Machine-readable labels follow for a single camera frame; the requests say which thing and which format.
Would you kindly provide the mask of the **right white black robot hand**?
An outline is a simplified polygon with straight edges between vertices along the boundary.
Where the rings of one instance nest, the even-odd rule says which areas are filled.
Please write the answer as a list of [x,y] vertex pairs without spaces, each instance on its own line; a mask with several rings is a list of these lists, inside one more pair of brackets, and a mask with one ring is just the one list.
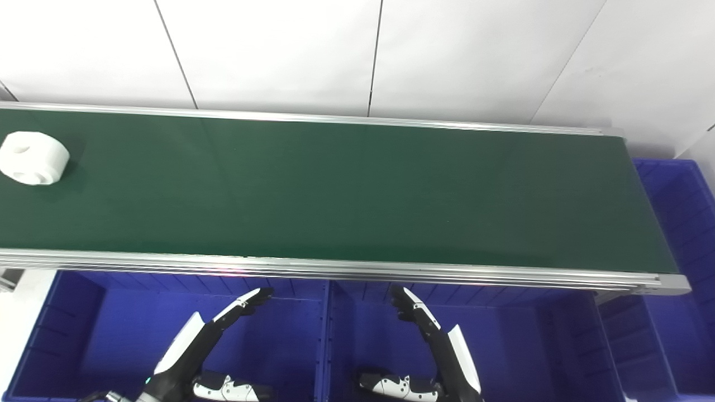
[[390,294],[398,318],[415,324],[429,346],[437,376],[425,380],[363,371],[357,377],[359,388],[404,401],[482,401],[479,375],[460,326],[444,330],[426,303],[404,286],[390,286]]

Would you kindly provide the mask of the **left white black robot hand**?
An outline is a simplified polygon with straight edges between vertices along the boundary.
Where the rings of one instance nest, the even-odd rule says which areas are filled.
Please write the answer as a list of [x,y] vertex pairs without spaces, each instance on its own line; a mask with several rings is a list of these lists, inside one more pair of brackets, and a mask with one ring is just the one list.
[[232,301],[212,320],[194,312],[174,337],[141,390],[138,401],[268,401],[270,386],[232,377],[225,372],[204,371],[203,364],[224,331],[243,316],[270,300],[272,287],[250,290]]

